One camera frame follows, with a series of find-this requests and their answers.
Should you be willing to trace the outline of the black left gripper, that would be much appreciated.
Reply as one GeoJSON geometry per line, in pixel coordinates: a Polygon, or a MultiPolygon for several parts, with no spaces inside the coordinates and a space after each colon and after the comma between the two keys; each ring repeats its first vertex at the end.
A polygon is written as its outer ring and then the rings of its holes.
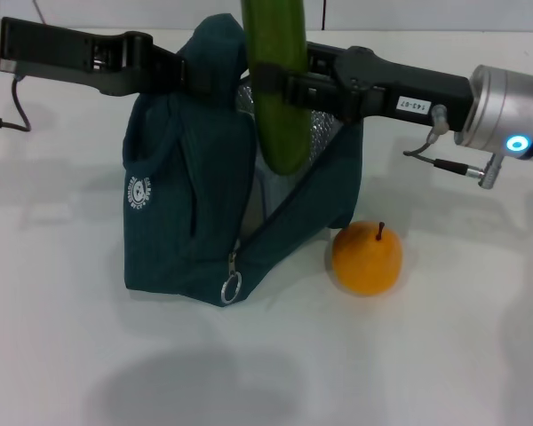
{"type": "Polygon", "coordinates": [[[1,20],[0,70],[92,87],[105,95],[211,94],[211,70],[154,44],[151,35],[94,35],[26,20],[1,20]]]}

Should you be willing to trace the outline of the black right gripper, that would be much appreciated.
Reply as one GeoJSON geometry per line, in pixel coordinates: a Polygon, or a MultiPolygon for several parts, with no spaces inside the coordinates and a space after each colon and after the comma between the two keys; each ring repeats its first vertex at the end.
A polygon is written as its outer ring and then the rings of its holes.
{"type": "Polygon", "coordinates": [[[467,78],[394,63],[362,47],[307,43],[309,72],[271,63],[251,70],[253,93],[278,96],[284,104],[321,112],[343,112],[349,121],[370,116],[432,125],[432,107],[447,108],[449,129],[460,131],[473,105],[467,78]]]}

